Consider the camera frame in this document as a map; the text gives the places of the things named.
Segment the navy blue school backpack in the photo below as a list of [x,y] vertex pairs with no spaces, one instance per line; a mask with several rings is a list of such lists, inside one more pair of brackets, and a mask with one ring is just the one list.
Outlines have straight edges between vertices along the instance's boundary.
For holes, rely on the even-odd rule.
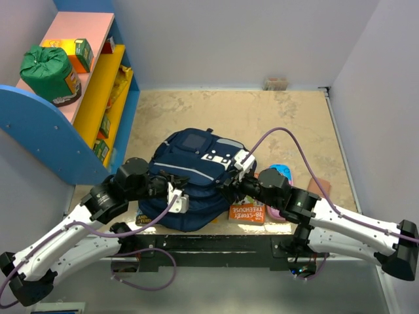
[[237,170],[235,156],[241,151],[249,150],[238,141],[213,134],[211,129],[187,128],[163,141],[149,162],[149,172],[186,177],[181,190],[189,197],[189,208],[186,213],[167,213],[160,224],[193,232],[228,211],[232,203],[218,187]]

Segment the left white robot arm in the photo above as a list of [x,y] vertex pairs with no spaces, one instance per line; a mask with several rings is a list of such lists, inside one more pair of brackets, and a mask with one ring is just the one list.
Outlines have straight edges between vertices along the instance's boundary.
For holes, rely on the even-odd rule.
[[56,284],[77,270],[108,256],[130,256],[138,247],[137,234],[125,223],[115,223],[101,232],[114,218],[125,213],[131,201],[164,198],[167,207],[148,225],[159,222],[176,205],[183,205],[182,188],[188,177],[160,171],[149,172],[148,163],[130,158],[93,186],[81,202],[58,225],[24,250],[1,254],[1,271],[15,303],[25,307],[48,296]]

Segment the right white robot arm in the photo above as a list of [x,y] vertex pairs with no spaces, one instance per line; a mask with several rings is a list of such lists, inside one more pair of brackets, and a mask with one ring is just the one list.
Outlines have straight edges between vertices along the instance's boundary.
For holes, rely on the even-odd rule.
[[281,245],[294,257],[339,254],[369,261],[400,280],[416,278],[418,229],[409,220],[385,222],[343,209],[291,186],[275,169],[266,169],[258,177],[238,173],[219,190],[229,202],[249,196],[296,224],[291,240]]

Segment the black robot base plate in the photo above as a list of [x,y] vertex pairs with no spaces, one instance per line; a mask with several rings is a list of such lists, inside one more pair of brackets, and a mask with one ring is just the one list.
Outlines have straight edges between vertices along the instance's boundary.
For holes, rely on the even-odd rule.
[[139,249],[163,249],[178,267],[268,268],[287,271],[290,262],[310,258],[310,249],[291,249],[292,235],[145,235],[138,234],[119,250],[134,257]]

